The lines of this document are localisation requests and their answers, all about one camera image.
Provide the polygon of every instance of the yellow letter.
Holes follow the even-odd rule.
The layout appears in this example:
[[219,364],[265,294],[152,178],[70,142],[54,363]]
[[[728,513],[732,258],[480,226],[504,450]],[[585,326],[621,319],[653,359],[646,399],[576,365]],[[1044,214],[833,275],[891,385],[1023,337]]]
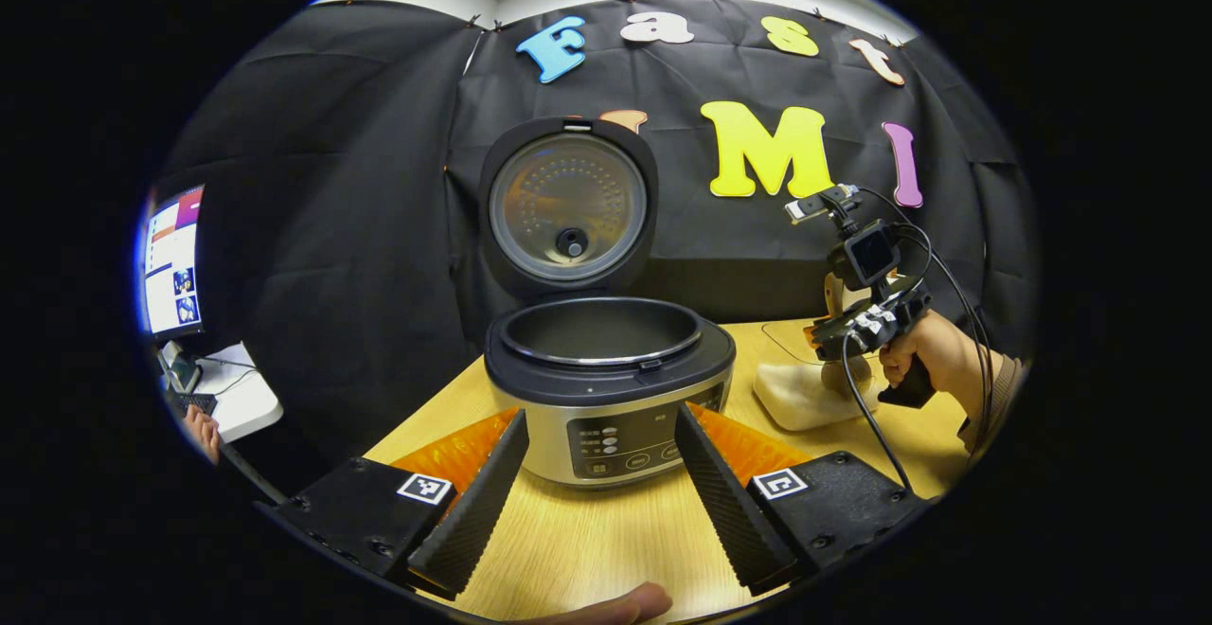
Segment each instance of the yellow letter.
[[785,108],[773,137],[739,102],[709,102],[701,111],[715,124],[720,147],[720,174],[711,180],[716,197],[751,197],[756,184],[745,176],[745,159],[772,197],[783,185],[788,162],[793,167],[787,189],[793,197],[802,199],[834,184],[821,137],[825,117],[818,111]]
[[770,30],[766,38],[770,38],[770,41],[784,52],[814,57],[821,51],[817,44],[808,38],[808,29],[789,18],[762,17],[761,25]]

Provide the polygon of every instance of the purple letter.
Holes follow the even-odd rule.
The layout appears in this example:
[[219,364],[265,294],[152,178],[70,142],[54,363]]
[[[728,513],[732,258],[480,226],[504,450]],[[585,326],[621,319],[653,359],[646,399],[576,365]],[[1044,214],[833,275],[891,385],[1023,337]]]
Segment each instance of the purple letter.
[[892,156],[897,160],[897,203],[921,207],[921,190],[917,189],[917,168],[913,162],[913,132],[903,125],[884,124],[884,132],[892,141]]

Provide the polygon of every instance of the computer monitor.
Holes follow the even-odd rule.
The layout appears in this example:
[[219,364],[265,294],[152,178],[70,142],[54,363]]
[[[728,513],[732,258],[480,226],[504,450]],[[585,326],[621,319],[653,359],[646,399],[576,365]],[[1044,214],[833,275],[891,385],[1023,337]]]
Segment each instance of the computer monitor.
[[156,202],[144,224],[142,293],[153,340],[202,332],[195,246],[202,185]]

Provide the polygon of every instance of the hand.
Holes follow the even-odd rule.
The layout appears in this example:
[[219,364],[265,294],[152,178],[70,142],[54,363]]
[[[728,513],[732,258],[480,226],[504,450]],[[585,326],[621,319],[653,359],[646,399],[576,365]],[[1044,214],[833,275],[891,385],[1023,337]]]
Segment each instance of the hand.
[[198,409],[198,406],[189,406],[185,411],[185,431],[193,436],[211,464],[219,463],[219,423]]
[[568,613],[510,623],[513,625],[636,625],[665,613],[673,604],[674,601],[665,594],[664,587],[645,583],[618,598]]
[[[970,417],[981,414],[984,395],[981,361],[976,345],[965,332],[937,311],[926,310],[908,334],[896,337],[880,349],[884,377],[893,389],[901,385],[909,367],[913,367],[914,354],[926,366],[936,391],[950,392]],[[990,354],[990,361],[993,375],[988,380],[991,383],[1001,369],[1001,354]]]

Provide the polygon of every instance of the keyboard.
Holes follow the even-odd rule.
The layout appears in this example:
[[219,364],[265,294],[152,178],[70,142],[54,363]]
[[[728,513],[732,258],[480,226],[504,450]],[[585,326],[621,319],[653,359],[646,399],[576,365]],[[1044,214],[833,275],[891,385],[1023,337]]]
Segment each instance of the keyboard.
[[184,418],[185,413],[189,411],[189,406],[195,406],[201,411],[202,414],[215,413],[215,408],[219,405],[219,401],[211,392],[188,392],[188,395],[181,395],[181,392],[171,391],[170,403],[176,408],[178,417]]

